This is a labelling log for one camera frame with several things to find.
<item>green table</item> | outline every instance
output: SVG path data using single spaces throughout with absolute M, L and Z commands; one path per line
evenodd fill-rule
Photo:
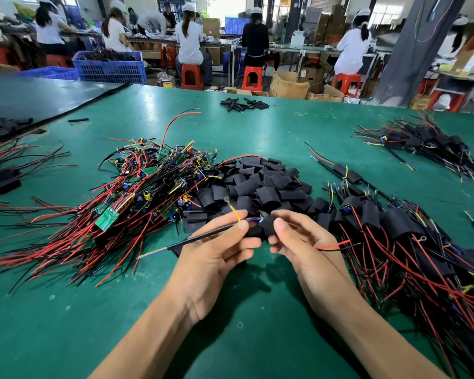
M 166 142 L 171 146 L 196 140 L 196 148 L 218 148 L 218 159 L 254 153 L 282 159 L 297 167 L 312 195 L 324 197 L 328 171 L 309 157 L 307 141 L 322 155 L 359 172 L 389 195 L 421 205 L 457 242 L 474 248 L 474 230 L 464 210 L 474 216 L 474 181 L 460 183 L 447 169 L 411 154 L 403 154 L 416 171 L 378 146 L 354 138 L 358 124 L 379 127 L 414 111 L 398 108 L 263 98 L 263 111 L 227 113 L 220 101 L 227 95 L 133 85 L 30 135 L 25 142 L 48 153 L 60 146 L 72 152 L 79 167 L 51 168 L 23 180 L 23 186 L 0 197 L 14 206 L 31 206 L 31 195 L 53 204 L 75 206 L 88 190 L 113 174 L 96 165 L 120 142 L 160 137 L 167 123 L 188 108 L 202 114 L 178 119 Z M 90 121 L 70 124 L 69 119 Z M 474 114 L 437 114 L 449 134 L 459 134 L 474 156 Z M 0 223 L 21 219 L 0 216 Z M 0 228 L 0 239 L 22 230 Z M 32 233 L 30 239 L 38 237 Z M 149 249 L 174 242 L 173 226 L 150 237 Z M 0 250 L 18 247 L 15 241 Z M 22 269 L 0 274 L 0 378 L 84 378 L 118 343 L 146 306 L 160 292 L 176 263 L 172 253 L 146 258 L 135 276 L 118 276 L 99 288 L 86 280 L 67 286 L 68 275 L 54 274 L 27 282 L 11 296 L 6 293 Z M 167 377 L 324 377 L 355 378 L 362 372 L 329 330 L 306 310 L 296 275 L 282 257 L 260 248 L 247 266 L 232 272 L 214 310 L 190 333 Z M 401 315 L 389 321 L 398 330 L 411 330 Z M 428 342 L 407 332 L 405 337 L 435 360 Z

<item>blue bin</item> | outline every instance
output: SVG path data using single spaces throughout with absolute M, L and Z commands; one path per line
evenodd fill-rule
M 16 76 L 49 78 L 52 80 L 71 80 L 71 81 L 77 81 L 79 79 L 79 75 L 77 74 L 76 69 L 59 68 L 59 67 L 54 67 L 54 66 L 25 70 L 24 72 L 16 73 Z
M 141 52 L 127 52 L 137 61 L 94 61 L 79 59 L 86 51 L 77 52 L 72 62 L 83 81 L 146 84 Z
M 249 18 L 227 17 L 225 18 L 225 33 L 242 36 L 244 25 L 248 22 Z
M 244 69 L 246 66 L 244 65 L 244 56 L 246 55 L 246 50 L 243 50 L 240 52 L 240 70 L 239 74 L 242 75 L 244 74 Z M 223 73 L 228 74 L 228 58 L 230 56 L 230 52 L 225 52 L 223 53 Z M 237 74 L 237 70 L 239 69 L 239 62 L 235 61 L 235 74 Z

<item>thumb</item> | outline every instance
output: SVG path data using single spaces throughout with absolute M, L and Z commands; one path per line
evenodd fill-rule
M 226 250 L 231 248 L 233 245 L 236 245 L 242 238 L 244 238 L 248 230 L 249 223 L 243 219 L 234 224 L 234 226 L 227 231 L 223 232 L 220 236 L 206 242 L 210 255 L 215 258 L 222 257 Z
M 297 257 L 302 258 L 314 251 L 314 248 L 304 242 L 297 231 L 292 229 L 282 218 L 276 218 L 274 230 L 283 245 Z

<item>white cap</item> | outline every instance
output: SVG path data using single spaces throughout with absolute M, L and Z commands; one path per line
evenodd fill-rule
M 453 26 L 463 26 L 468 24 L 468 17 L 466 14 L 459 14 L 456 17 L 455 22 L 453 23 Z
M 369 8 L 364 8 L 360 9 L 358 12 L 356 12 L 355 17 L 357 16 L 370 16 L 371 15 L 371 10 Z
M 51 4 L 52 6 L 54 6 L 56 8 L 56 10 L 58 10 L 56 5 L 51 0 L 38 0 L 38 2 L 43 2 L 45 4 Z
M 182 6 L 182 9 L 181 9 L 183 12 L 194 12 L 195 11 L 195 8 L 193 6 L 193 4 L 191 2 L 187 2 L 186 4 L 184 4 Z

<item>right hand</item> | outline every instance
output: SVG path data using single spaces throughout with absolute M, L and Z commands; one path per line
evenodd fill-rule
M 329 320 L 341 301 L 354 294 L 360 297 L 339 247 L 327 252 L 316 249 L 336 244 L 332 234 L 304 214 L 277 210 L 272 215 L 277 217 L 277 236 L 268 239 L 273 245 L 270 251 L 283 254 L 292 263 L 307 301 L 320 318 Z

